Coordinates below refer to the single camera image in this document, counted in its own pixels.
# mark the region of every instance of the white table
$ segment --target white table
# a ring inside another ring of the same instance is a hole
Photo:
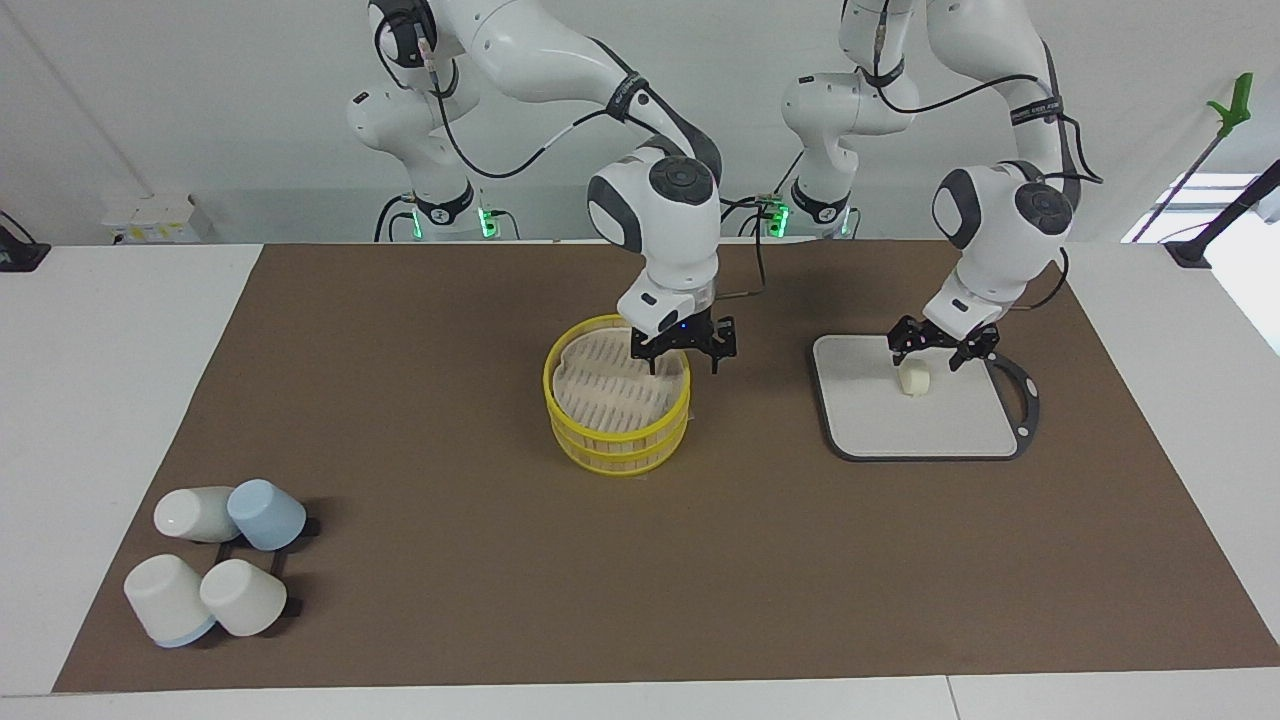
[[[59,247],[0,275],[0,717],[1280,716],[1277,669],[46,697],[259,251]],[[1071,254],[1071,287],[1276,635],[1280,357],[1212,274],[1158,247]]]

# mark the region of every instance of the green plastic clip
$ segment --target green plastic clip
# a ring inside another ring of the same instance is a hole
[[[1231,108],[1226,109],[1220,102],[1208,101],[1208,106],[1222,115],[1222,129],[1217,131],[1217,137],[1224,138],[1231,135],[1240,123],[1247,123],[1253,113],[1249,113],[1249,94],[1253,91],[1253,73],[1244,73],[1235,78],[1235,92],[1231,95]]]

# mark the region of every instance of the light blue cup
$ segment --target light blue cup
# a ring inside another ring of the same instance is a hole
[[[301,502],[261,478],[232,491],[227,512],[250,544],[266,552],[296,541],[307,523],[307,510]]]

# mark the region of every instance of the green indicator light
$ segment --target green indicator light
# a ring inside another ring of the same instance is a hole
[[[785,237],[787,234],[787,222],[790,219],[791,208],[778,204],[777,210],[773,211],[773,220],[769,223],[769,234],[773,237]]]
[[[498,223],[493,222],[493,213],[480,208],[480,233],[484,234],[485,240],[498,237]]]

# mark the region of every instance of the black device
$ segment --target black device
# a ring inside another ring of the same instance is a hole
[[[51,246],[36,242],[27,233],[27,229],[10,218],[8,213],[0,213],[0,215],[17,225],[28,240],[27,242],[18,240],[8,227],[0,223],[0,273],[29,273],[38,268],[45,255],[49,255]]]
[[[1174,260],[1184,268],[1194,268],[1201,270],[1210,270],[1213,266],[1210,265],[1208,260],[1204,259],[1204,251],[1208,250],[1208,243],[1217,240],[1217,236],[1222,234],[1234,223],[1240,219],[1240,215],[1249,211],[1251,208],[1258,204],[1263,197],[1275,192],[1280,187],[1280,160],[1271,164],[1270,168],[1252,183],[1249,187],[1244,188],[1244,192],[1235,199],[1234,202],[1226,206],[1226,210],[1213,218],[1213,220],[1206,227],[1196,240],[1188,240],[1185,242],[1166,242],[1165,250],[1172,255]]]

